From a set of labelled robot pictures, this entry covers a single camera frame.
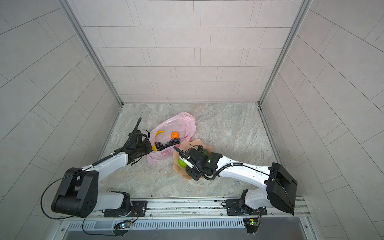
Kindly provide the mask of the yellow fake banana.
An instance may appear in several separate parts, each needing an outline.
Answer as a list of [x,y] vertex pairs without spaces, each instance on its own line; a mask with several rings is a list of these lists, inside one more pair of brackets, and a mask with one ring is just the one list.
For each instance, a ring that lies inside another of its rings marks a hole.
[[[164,133],[164,131],[157,131],[156,135],[155,135],[155,138],[159,135],[159,134],[162,134]],[[161,151],[163,149],[163,145],[161,142],[157,142],[155,141],[154,144],[153,144],[153,151],[155,152],[158,152],[158,151]]]

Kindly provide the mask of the green fake fruit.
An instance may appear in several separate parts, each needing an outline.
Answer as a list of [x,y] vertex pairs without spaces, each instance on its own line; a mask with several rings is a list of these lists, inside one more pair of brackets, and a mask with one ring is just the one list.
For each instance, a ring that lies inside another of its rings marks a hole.
[[178,163],[179,163],[180,167],[183,169],[185,169],[188,166],[182,159],[179,159]]

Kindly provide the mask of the pink scalloped bowl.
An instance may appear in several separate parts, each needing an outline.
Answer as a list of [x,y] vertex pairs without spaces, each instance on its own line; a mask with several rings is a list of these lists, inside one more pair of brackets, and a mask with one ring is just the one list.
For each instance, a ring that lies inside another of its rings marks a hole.
[[[212,153],[213,152],[213,148],[211,146],[207,146],[205,145],[200,139],[197,139],[197,140],[194,140],[192,142],[189,142],[189,141],[183,141],[181,143],[181,146],[179,147],[181,150],[183,151],[186,151],[188,150],[189,148],[191,148],[192,146],[203,146],[203,149],[204,150],[207,150],[208,151],[208,154]],[[181,175],[184,179],[186,180],[193,180],[192,177],[190,177],[187,172],[186,172],[186,169],[185,168],[182,168],[179,164],[179,153],[177,151],[174,151],[173,154],[173,160],[174,160],[174,164],[173,164],[173,169],[175,172],[177,172],[179,175]]]

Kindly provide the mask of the orange fake tangerine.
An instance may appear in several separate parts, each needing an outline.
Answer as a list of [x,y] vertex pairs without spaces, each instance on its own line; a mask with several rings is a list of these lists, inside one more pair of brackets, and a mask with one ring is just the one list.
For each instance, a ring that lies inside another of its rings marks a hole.
[[171,134],[171,138],[172,139],[178,139],[180,136],[179,136],[179,133],[178,132],[172,132]]

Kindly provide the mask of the pink plastic bag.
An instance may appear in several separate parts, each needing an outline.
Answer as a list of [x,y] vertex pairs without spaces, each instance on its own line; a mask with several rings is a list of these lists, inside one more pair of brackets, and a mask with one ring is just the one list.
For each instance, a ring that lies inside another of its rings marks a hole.
[[148,164],[159,164],[172,156],[174,147],[192,139],[196,133],[196,119],[187,112],[181,112],[158,125],[150,132],[152,152],[147,155]]

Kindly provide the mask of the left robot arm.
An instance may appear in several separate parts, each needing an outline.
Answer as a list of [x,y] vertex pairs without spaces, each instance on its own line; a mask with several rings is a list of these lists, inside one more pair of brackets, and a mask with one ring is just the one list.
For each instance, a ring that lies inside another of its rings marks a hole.
[[99,193],[99,182],[118,169],[134,165],[152,152],[150,133],[135,130],[129,134],[123,147],[109,156],[83,168],[70,168],[65,172],[53,198],[54,213],[85,218],[93,212],[105,212],[108,217],[126,217],[132,212],[130,194],[112,191]]

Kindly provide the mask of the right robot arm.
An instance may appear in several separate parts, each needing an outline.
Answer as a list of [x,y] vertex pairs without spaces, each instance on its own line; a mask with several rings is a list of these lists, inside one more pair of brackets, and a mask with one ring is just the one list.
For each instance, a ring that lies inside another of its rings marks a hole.
[[177,147],[187,174],[195,181],[204,178],[213,181],[218,177],[233,178],[256,186],[256,190],[244,190],[239,200],[243,213],[253,215],[262,207],[274,207],[281,212],[295,214],[297,180],[281,165],[256,166],[232,160],[218,153],[203,153],[203,147],[194,146],[186,151]]

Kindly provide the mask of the dark fake grapes bunch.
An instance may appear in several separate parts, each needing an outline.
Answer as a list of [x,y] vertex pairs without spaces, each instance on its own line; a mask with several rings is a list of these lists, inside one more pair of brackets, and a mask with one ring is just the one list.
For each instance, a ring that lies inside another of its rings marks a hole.
[[179,143],[180,143],[180,138],[172,139],[169,142],[166,142],[165,144],[162,144],[161,142],[155,142],[154,149],[156,149],[158,152],[160,152],[166,148],[177,145]]

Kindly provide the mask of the white vented grille strip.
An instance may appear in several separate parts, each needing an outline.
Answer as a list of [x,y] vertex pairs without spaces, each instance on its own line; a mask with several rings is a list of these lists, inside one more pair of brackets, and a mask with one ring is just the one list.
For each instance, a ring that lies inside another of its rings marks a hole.
[[[112,231],[120,221],[71,221],[69,231]],[[130,230],[244,229],[242,219],[160,219],[137,220]]]

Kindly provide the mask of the right circuit board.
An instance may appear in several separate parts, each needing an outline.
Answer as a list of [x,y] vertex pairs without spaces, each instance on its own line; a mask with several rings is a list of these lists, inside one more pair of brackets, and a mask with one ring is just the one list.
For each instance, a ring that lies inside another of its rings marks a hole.
[[243,219],[243,222],[248,234],[255,234],[261,225],[258,219]]

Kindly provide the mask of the circuit board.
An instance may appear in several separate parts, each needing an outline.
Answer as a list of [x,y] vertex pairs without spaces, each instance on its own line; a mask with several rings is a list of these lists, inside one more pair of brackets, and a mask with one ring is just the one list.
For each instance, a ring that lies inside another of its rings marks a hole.
[[243,219],[243,222],[248,234],[255,234],[261,225],[258,219]]
[[132,221],[123,221],[114,226],[114,230],[128,230],[133,225]]

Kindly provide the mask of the left circuit board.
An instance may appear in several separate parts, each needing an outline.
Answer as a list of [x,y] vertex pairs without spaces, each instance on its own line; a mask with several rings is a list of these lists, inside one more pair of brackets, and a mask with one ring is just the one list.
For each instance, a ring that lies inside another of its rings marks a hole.
[[114,226],[114,230],[128,230],[133,225],[132,221],[123,221]]

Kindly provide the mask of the aluminium mounting rail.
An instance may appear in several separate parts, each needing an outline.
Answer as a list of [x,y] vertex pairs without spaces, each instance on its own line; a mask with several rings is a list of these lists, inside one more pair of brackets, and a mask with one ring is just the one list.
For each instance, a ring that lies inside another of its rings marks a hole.
[[[227,210],[222,207],[225,200],[239,200],[236,197],[212,198],[160,198],[160,199],[132,199],[129,201],[147,201],[148,206],[144,217],[139,219],[213,219],[213,218],[257,218],[257,216],[228,216]],[[285,213],[275,207],[264,207],[268,214],[266,217],[304,217],[310,211],[304,198],[296,199],[293,214]]]

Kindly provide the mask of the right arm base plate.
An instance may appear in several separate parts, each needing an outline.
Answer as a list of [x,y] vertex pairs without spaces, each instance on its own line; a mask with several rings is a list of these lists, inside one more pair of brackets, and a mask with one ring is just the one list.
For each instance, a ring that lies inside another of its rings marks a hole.
[[227,210],[228,216],[266,216],[267,209],[264,207],[254,210],[245,204],[241,204],[240,200],[225,200],[222,202],[222,207]]

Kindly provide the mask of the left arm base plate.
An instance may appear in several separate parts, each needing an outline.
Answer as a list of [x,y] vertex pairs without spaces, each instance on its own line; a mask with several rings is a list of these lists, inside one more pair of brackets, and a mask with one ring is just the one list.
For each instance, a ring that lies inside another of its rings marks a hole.
[[147,201],[131,201],[128,209],[121,207],[115,210],[103,210],[105,218],[141,218],[146,214]]

